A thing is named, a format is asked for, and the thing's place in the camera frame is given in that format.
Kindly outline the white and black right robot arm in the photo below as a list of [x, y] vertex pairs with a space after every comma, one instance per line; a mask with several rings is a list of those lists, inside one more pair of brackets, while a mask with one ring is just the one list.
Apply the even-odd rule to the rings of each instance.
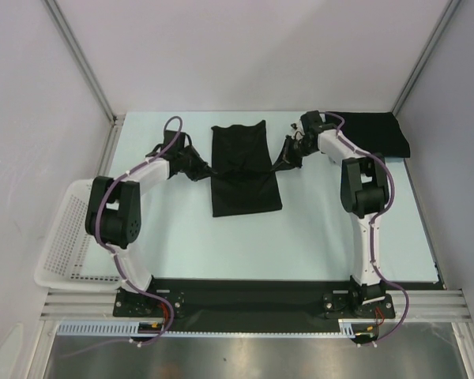
[[345, 123], [340, 115], [337, 125], [328, 123], [330, 112], [308, 111], [292, 124], [274, 171], [300, 168], [303, 158], [320, 152], [340, 167], [340, 201], [350, 215], [355, 251], [350, 276], [349, 309], [366, 317], [386, 296], [386, 281], [379, 264], [379, 227], [382, 215], [393, 204], [393, 178], [384, 159], [351, 142], [341, 131]]

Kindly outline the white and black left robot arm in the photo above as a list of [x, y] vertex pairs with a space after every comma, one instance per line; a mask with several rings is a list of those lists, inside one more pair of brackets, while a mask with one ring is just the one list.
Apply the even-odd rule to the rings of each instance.
[[141, 315], [157, 310], [158, 295], [149, 290], [153, 275], [142, 263], [137, 239], [141, 231], [141, 199], [154, 186], [183, 173], [192, 181], [214, 174], [189, 134], [167, 130], [142, 162], [116, 178], [92, 180], [85, 217], [85, 230], [111, 256], [121, 280], [119, 285], [134, 292], [131, 306]]

